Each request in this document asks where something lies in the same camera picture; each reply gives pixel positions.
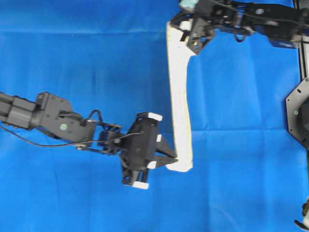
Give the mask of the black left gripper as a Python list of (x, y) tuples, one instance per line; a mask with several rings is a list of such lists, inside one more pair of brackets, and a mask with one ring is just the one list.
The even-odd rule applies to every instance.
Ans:
[[(144, 112), (137, 114), (136, 120), (123, 141), (124, 150), (120, 155), (122, 183), (139, 189), (148, 189), (149, 169), (156, 169), (178, 160), (175, 151), (162, 134), (158, 134), (159, 114)], [(155, 156), (155, 151), (163, 156)]]

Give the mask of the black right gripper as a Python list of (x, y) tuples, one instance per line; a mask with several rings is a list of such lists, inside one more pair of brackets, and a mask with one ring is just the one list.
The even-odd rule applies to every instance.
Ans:
[(213, 7), (214, 3), (210, 0), (199, 0), (192, 13), (179, 12), (170, 21), (171, 27), (190, 31), (187, 46), (196, 55), (215, 36), (215, 29), (211, 24)]

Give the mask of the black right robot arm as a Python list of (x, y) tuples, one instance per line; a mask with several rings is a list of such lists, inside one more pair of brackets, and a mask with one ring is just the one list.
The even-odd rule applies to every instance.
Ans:
[(267, 36), (275, 47), (297, 48), (309, 34), (309, 11), (280, 4), (234, 0), (182, 0), (181, 11), (167, 23), (167, 56), (175, 157), (158, 157), (148, 164), (177, 172), (193, 167), (192, 132), (187, 101), (187, 70), (220, 30), (243, 42), (254, 33)]

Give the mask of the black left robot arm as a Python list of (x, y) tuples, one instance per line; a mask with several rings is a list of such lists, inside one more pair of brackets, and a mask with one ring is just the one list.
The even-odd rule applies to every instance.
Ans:
[(87, 118), (73, 110), (70, 101), (42, 92), (35, 102), (19, 96), (0, 94), (0, 121), (19, 129), (37, 129), (81, 151), (118, 155), (122, 166), (122, 183), (148, 189), (148, 173), (178, 161), (176, 152), (159, 133), (162, 116), (138, 113), (127, 133), (122, 127), (103, 121), (99, 110)]

